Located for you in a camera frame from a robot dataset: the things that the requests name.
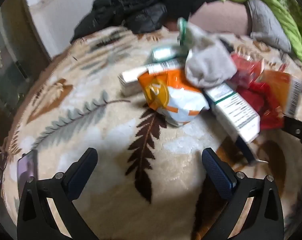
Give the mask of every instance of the orange and white package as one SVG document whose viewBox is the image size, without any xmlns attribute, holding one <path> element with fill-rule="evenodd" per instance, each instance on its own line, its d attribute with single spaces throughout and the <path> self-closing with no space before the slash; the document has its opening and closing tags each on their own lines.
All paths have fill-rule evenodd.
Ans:
<svg viewBox="0 0 302 240">
<path fill-rule="evenodd" d="M 192 121 L 203 108 L 209 109 L 201 91 L 187 81 L 184 68 L 145 72 L 138 81 L 149 107 L 174 126 Z"/>
</svg>

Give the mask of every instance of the beige floral blanket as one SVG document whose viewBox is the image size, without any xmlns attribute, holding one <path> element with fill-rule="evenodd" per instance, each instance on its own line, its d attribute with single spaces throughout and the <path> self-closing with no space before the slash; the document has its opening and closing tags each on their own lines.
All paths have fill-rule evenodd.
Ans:
<svg viewBox="0 0 302 240">
<path fill-rule="evenodd" d="M 121 39 L 98 47 L 114 31 Z M 8 163 L 2 194 L 16 223 L 19 197 L 17 161 L 39 151 L 39 179 L 64 172 L 88 147 L 98 164 L 74 205 L 100 239 L 201 239 L 221 212 L 219 197 L 200 161 L 206 147 L 247 176 L 275 178 L 283 205 L 286 238 L 302 219 L 302 145 L 280 130 L 262 132 L 252 143 L 268 164 L 249 167 L 226 132 L 209 112 L 177 128 L 148 109 L 143 94 L 124 98 L 117 75 L 143 65 L 151 49 L 177 42 L 165 28 L 133 35 L 112 27 L 79 39 L 41 75 L 15 117 L 9 134 Z M 286 72 L 302 79 L 302 65 L 288 55 L 248 37 L 221 34 L 237 51 L 264 58 L 271 69 L 286 63 Z M 297 118 L 302 120 L 302 99 Z M 232 235 L 239 232 L 247 203 Z M 68 235 L 53 201 L 52 213 Z"/>
</svg>

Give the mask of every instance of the silver bolt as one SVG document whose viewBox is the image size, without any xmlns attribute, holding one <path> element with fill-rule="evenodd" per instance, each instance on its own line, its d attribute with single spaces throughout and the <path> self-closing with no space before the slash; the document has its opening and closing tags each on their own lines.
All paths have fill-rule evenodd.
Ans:
<svg viewBox="0 0 302 240">
<path fill-rule="evenodd" d="M 245 177 L 245 174 L 241 171 L 237 172 L 236 173 L 236 176 L 239 178 L 239 179 L 243 179 Z"/>
<path fill-rule="evenodd" d="M 273 178 L 273 176 L 271 176 L 271 175 L 267 175 L 266 176 L 266 179 L 268 180 L 268 181 L 274 181 L 274 178 Z"/>
<path fill-rule="evenodd" d="M 29 178 L 27 178 L 27 182 L 28 183 L 30 183 L 30 182 L 32 182 L 33 181 L 33 177 L 31 176 L 31 177 L 29 177 Z"/>
<path fill-rule="evenodd" d="M 55 178 L 56 178 L 56 179 L 61 179 L 63 176 L 64 176 L 64 173 L 63 173 L 63 172 L 58 172 L 58 173 L 55 175 Z"/>
</svg>

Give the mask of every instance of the pink fabric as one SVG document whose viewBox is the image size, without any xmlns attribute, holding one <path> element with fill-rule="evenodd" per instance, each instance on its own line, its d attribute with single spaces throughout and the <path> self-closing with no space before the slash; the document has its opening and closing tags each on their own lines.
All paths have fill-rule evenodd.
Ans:
<svg viewBox="0 0 302 240">
<path fill-rule="evenodd" d="M 252 20 L 245 5 L 232 1 L 204 3 L 189 21 L 211 33 L 249 35 Z"/>
</svg>

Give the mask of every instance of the eyeglasses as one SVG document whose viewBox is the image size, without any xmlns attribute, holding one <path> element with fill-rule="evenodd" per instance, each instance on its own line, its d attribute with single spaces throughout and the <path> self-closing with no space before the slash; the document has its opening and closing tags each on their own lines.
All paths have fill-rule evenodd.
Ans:
<svg viewBox="0 0 302 240">
<path fill-rule="evenodd" d="M 7 158 L 8 153 L 6 152 L 6 143 L 7 143 L 8 137 L 6 137 L 3 141 L 3 145 L 0 147 L 0 184 L 2 184 L 2 176 L 3 171 L 5 170 L 7 166 Z"/>
</svg>

